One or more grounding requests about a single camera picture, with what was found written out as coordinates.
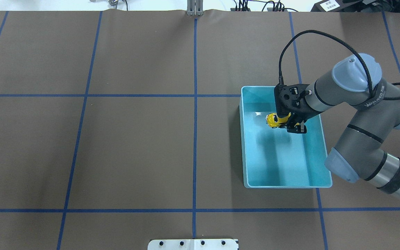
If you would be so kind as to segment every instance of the metal bracket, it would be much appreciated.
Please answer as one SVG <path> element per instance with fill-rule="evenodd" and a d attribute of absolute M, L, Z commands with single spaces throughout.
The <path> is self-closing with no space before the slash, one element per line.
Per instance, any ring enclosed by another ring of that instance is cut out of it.
<path fill-rule="evenodd" d="M 238 239 L 151 240 L 148 250 L 239 250 Z"/>
<path fill-rule="evenodd" d="M 188 16 L 203 16 L 203 0 L 187 0 L 187 10 Z"/>

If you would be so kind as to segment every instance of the robotic arm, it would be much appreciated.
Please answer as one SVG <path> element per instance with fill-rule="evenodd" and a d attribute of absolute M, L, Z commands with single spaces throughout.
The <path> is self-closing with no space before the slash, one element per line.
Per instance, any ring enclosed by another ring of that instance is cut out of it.
<path fill-rule="evenodd" d="M 326 33 L 306 31 L 296 35 L 289 44 L 303 33 L 338 39 Z M 268 116 L 267 123 L 290 133 L 306 133 L 308 119 L 340 103 L 348 103 L 357 113 L 332 148 L 325 166 L 348 182 L 362 178 L 400 198 L 400 158 L 380 149 L 388 134 L 400 129 L 400 89 L 396 87 L 400 83 L 388 83 L 373 57 L 358 54 L 338 40 L 354 54 L 337 63 L 313 84 L 285 85 L 279 66 L 279 84 L 274 90 L 277 114 L 274 116 L 276 120 L 287 120 L 275 124 Z"/>

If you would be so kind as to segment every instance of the plastic bin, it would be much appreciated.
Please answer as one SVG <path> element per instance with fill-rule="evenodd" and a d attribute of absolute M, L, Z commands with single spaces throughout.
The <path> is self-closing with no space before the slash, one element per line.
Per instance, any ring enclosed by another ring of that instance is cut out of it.
<path fill-rule="evenodd" d="M 243 183 L 247 188 L 328 188 L 332 186 L 320 116 L 306 122 L 306 134 L 270 128 L 276 112 L 274 87 L 244 86 L 240 97 Z"/>

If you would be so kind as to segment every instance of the toy car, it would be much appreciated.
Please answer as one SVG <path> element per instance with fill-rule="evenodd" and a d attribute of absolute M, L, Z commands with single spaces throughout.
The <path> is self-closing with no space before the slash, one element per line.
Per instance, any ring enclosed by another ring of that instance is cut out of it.
<path fill-rule="evenodd" d="M 286 117 L 280 118 L 277 116 L 277 113 L 271 113 L 266 116 L 266 124 L 268 124 L 268 126 L 270 126 L 271 128 L 283 127 L 290 116 L 291 113 L 288 114 Z"/>

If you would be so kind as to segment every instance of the black tape band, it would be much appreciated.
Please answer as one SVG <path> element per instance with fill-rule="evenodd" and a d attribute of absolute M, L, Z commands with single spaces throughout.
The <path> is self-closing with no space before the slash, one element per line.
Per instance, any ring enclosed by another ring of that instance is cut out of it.
<path fill-rule="evenodd" d="M 358 132 L 361 132 L 362 134 L 364 134 L 364 135 L 366 135 L 366 136 L 368 136 L 368 137 L 371 137 L 371 138 L 375 139 L 376 141 L 379 141 L 380 143 L 383 143 L 383 142 L 384 142 L 384 140 L 381 139 L 379 136 L 377 136 L 377 135 L 375 135 L 375 134 L 373 134 L 373 133 L 370 133 L 370 132 L 368 132 L 367 130 L 364 130 L 364 129 L 359 128 L 359 127 L 357 127 L 357 126 L 354 126 L 354 125 L 352 125 L 352 124 L 348 124 L 347 127 L 348 127 L 348 128 L 352 128 L 352 129 L 354 129 L 354 130 L 357 130 Z"/>
<path fill-rule="evenodd" d="M 387 91 L 387 84 L 384 81 L 380 81 L 376 85 L 376 87 L 374 87 L 375 94 L 373 98 L 370 98 L 361 104 L 354 105 L 353 108 L 357 110 L 367 110 L 371 108 L 372 106 L 380 103 L 384 99 L 386 91 Z"/>
<path fill-rule="evenodd" d="M 385 162 L 387 161 L 387 153 L 384 151 L 384 156 L 382 157 L 382 161 L 379 164 L 379 166 L 377 167 L 377 169 L 373 172 L 373 174 L 371 174 L 366 180 L 367 182 L 371 179 L 373 179 L 377 173 L 379 173 L 379 171 L 382 169 L 382 167 L 384 166 Z"/>
<path fill-rule="evenodd" d="M 332 106 L 333 107 L 334 105 L 331 105 L 331 104 L 328 104 L 328 103 L 324 102 L 324 100 L 322 100 L 322 98 L 317 94 L 316 83 L 317 83 L 317 81 L 314 83 L 314 94 L 316 95 L 316 97 L 319 99 L 319 101 L 321 103 L 323 103 L 323 104 L 325 104 L 327 106 Z"/>
<path fill-rule="evenodd" d="M 396 192 L 399 188 L 400 188 L 400 164 L 393 178 L 387 184 L 377 189 L 383 191 L 384 193 L 392 194 Z"/>

